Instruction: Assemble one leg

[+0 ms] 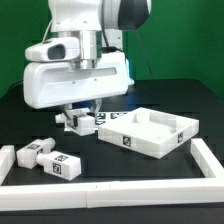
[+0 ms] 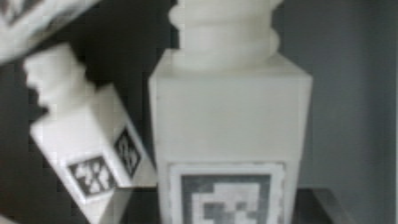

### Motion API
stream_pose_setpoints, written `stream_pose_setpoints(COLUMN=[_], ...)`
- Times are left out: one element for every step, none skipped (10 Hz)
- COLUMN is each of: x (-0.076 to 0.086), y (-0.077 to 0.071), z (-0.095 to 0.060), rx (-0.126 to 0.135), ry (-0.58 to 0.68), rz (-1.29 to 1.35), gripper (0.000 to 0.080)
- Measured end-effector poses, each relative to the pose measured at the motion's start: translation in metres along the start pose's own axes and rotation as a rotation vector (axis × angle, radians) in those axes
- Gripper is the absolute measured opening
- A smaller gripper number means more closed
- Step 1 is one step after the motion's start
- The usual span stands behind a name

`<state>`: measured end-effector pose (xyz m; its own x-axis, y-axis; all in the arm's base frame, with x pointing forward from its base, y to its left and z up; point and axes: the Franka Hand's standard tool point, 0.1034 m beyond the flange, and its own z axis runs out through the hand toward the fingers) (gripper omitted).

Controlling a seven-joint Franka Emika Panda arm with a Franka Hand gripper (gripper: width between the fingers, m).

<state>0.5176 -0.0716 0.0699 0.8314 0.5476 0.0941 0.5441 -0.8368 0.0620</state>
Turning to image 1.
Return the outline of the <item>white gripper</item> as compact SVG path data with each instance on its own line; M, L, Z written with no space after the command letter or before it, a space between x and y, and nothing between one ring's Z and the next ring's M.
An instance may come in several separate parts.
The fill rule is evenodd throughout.
M66 123L77 127L70 103L93 100L91 116L101 108L100 98L128 90L126 59L122 52L106 53L91 69L75 69L70 62L30 63L24 71L24 100L35 109L65 105Z

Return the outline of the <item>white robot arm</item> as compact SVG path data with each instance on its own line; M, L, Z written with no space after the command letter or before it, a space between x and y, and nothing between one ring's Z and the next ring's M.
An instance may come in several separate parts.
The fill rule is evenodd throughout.
M105 31L136 30L148 19L151 0L48 0L55 36L25 50L25 102L35 108L63 106L63 122L78 126L77 102L93 100L97 112L104 98L128 90L125 54L108 45Z

